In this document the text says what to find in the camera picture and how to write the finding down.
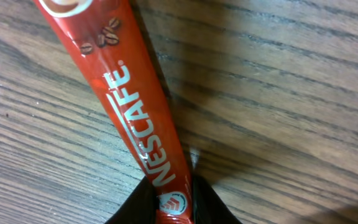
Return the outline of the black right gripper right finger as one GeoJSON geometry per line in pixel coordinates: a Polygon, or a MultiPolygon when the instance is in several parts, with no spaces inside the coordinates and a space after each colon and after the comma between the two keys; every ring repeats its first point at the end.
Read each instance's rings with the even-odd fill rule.
{"type": "Polygon", "coordinates": [[[205,178],[193,176],[194,224],[241,224],[205,178]]]}

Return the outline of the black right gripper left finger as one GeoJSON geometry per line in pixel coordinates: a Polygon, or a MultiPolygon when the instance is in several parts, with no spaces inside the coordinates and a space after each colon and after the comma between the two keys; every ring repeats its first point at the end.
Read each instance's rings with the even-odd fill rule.
{"type": "Polygon", "coordinates": [[[105,224],[155,224],[157,196],[144,177],[119,210],[105,224]]]}

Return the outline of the red snack bar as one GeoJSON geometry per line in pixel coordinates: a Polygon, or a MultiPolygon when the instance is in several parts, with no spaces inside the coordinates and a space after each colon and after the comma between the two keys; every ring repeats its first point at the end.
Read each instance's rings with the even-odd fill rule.
{"type": "Polygon", "coordinates": [[[157,194],[158,223],[193,223],[191,175],[129,1],[37,1],[157,194]]]}

